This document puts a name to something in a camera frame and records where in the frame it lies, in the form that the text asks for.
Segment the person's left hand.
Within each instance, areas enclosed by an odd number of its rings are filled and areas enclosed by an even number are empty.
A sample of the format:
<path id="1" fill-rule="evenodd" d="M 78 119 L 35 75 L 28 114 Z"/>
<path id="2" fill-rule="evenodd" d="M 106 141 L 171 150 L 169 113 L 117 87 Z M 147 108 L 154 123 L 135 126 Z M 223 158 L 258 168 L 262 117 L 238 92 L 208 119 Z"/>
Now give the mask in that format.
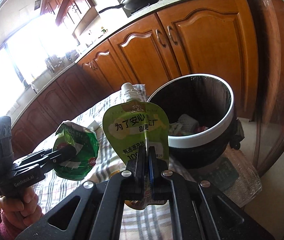
<path id="1" fill-rule="evenodd" d="M 6 226 L 25 230 L 43 217 L 38 195 L 32 186 L 19 193 L 19 197 L 0 197 L 0 208 Z"/>

